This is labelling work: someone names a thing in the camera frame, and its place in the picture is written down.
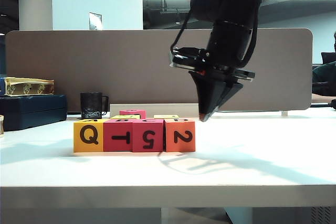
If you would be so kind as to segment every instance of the cubicle partition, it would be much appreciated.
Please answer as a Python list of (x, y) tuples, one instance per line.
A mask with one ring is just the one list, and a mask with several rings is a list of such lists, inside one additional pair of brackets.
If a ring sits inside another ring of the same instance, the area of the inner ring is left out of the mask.
[[(101, 91), (110, 103), (196, 103), (186, 70), (169, 67), (177, 30), (13, 31), (6, 36), (7, 75), (54, 79), (68, 111), (79, 93)], [(206, 47), (211, 30), (186, 30), (178, 47)], [(252, 82), (222, 110), (303, 110), (311, 102), (312, 34), (307, 29), (259, 29), (246, 66)]]

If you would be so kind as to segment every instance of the pink block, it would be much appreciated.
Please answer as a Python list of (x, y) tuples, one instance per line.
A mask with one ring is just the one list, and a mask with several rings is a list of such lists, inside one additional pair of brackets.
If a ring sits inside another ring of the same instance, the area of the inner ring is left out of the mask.
[(121, 110), (119, 115), (140, 115), (140, 119), (146, 119), (146, 110)]
[(103, 123), (104, 152), (132, 151), (134, 121), (136, 119), (110, 119)]
[(163, 119), (133, 122), (133, 152), (163, 151)]

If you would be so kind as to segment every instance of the person's arm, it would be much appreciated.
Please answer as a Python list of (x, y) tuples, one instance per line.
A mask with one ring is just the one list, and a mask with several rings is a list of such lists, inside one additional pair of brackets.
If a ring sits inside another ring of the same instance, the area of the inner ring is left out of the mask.
[(336, 99), (336, 97), (325, 97), (319, 94), (311, 94), (311, 103), (326, 102), (330, 104), (333, 99)]

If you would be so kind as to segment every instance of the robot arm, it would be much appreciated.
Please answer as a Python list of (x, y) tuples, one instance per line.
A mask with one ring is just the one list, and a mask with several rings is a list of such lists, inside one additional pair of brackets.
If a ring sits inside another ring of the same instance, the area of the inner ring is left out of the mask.
[[(171, 66), (188, 69), (197, 88), (199, 119), (205, 122), (255, 74), (242, 70), (257, 40), (258, 11), (263, 0), (191, 0), (183, 27), (171, 45)], [(191, 13), (213, 23), (204, 49), (175, 48)]]

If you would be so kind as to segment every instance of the black box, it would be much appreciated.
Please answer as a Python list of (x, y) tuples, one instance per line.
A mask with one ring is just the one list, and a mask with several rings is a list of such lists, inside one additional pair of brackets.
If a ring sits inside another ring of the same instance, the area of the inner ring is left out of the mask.
[(64, 121), (67, 98), (63, 94), (0, 97), (0, 114), (4, 116), (4, 131)]

